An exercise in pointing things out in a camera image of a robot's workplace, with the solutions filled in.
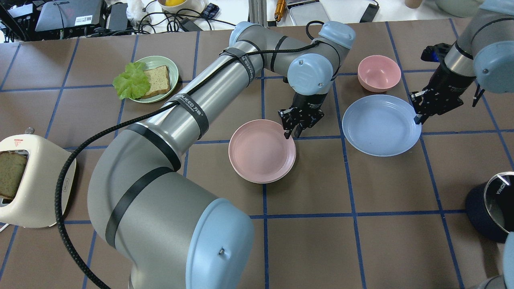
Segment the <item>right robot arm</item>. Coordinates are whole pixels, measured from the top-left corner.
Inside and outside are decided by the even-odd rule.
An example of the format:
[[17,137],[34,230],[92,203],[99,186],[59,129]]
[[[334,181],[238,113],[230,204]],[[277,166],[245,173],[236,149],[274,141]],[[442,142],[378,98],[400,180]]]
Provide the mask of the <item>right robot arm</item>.
[[453,44],[427,46],[420,57],[439,66],[428,84],[412,92],[414,122],[423,124],[463,105],[461,95],[477,81],[473,106],[486,91],[514,90],[514,4],[512,0],[485,0]]

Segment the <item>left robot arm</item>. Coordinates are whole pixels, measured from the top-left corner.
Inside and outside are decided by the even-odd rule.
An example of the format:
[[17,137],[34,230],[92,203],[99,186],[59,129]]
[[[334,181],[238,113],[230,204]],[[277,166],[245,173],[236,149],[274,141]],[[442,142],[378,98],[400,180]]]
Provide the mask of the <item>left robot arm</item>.
[[240,22],[229,46],[163,111],[123,130],[92,172],[88,213],[98,235],[133,263],[129,289],[235,289],[249,259],[251,218],[177,171],[181,157],[263,69],[295,91],[284,110],[286,136],[316,124],[318,109],[356,38],[324,23],[310,44],[260,24]]

